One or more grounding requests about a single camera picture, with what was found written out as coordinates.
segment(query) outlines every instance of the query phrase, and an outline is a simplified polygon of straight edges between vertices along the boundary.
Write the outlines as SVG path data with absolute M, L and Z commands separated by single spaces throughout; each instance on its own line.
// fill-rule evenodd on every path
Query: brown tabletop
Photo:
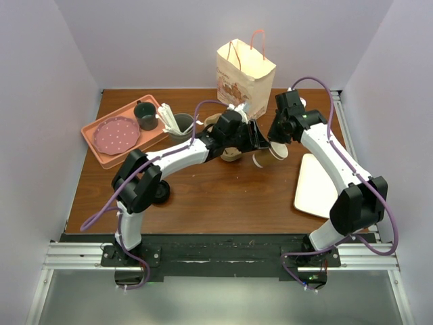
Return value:
M 274 96 L 285 89 L 273 89 L 266 115 L 258 119 L 266 136 L 275 115 Z M 105 90 L 97 117 L 152 94 L 161 104 L 169 104 L 174 113 L 193 113 L 202 100 L 216 99 L 216 89 L 121 89 Z M 329 99 L 319 89 L 300 90 L 307 109 L 318 109 L 327 118 Z M 199 119 L 221 112 L 216 104 L 203 105 Z M 338 119 L 333 132 L 343 143 Z M 169 138 L 151 147 L 157 151 L 171 146 Z M 166 178 L 171 186 L 167 203 L 145 211 L 143 233 L 309 233 L 325 220 L 297 211 L 293 206 L 302 156 L 308 151 L 299 143 L 288 146 L 289 157 L 270 167 L 259 169 L 252 162 L 252 153 L 240 160 L 225 162 L 220 158 L 191 166 Z M 83 171 L 66 228 L 79 233 L 89 216 L 100 210 L 113 194 L 111 180 L 120 165 L 104 170 L 93 153 L 87 150 Z M 106 213 L 88 232 L 113 233 L 116 215 Z

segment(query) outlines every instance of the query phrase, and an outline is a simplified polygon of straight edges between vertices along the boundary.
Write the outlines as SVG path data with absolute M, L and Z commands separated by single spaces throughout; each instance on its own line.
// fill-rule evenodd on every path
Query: dark gray mug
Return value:
M 134 108 L 134 115 L 144 131 L 151 131 L 158 126 L 156 107 L 152 103 L 138 101 Z

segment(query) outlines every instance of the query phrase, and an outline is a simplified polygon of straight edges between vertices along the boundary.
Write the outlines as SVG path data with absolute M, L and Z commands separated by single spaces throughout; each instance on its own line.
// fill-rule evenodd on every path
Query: pink plate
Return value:
M 110 117 L 97 126 L 93 134 L 93 145 L 97 151 L 113 156 L 132 148 L 139 136 L 139 125 L 133 119 Z

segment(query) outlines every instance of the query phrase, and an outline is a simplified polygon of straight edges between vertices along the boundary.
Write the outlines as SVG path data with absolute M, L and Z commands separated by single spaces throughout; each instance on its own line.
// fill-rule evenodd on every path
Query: pink handle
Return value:
M 239 59 L 239 56 L 238 56 L 238 54 L 237 54 L 237 51 L 236 51 L 235 45 L 233 44 L 232 41 L 230 41 L 230 44 L 229 44 L 229 53 L 227 54 L 227 59 L 229 59 L 229 56 L 230 56 L 230 49 L 231 49 L 231 46 L 233 46 L 233 49 L 235 50 L 235 54 L 236 54 L 236 57 L 237 57 L 237 61 L 239 62 L 239 70 L 241 70 L 241 60 Z
M 254 40 L 254 36 L 256 36 L 257 33 L 263 33 L 262 38 L 262 50 L 263 50 L 263 59 L 265 59 L 265 31 L 263 29 L 258 29 L 254 33 L 252 33 L 251 36 L 251 43 L 250 43 L 250 49 L 252 49 L 252 41 Z

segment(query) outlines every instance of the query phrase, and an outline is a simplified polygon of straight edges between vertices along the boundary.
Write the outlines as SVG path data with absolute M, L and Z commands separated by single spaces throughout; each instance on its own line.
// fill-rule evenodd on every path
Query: brown paper cup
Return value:
M 276 161 L 287 158 L 289 151 L 285 144 L 271 142 L 269 148 L 260 150 L 252 155 L 252 161 L 258 168 L 266 167 Z

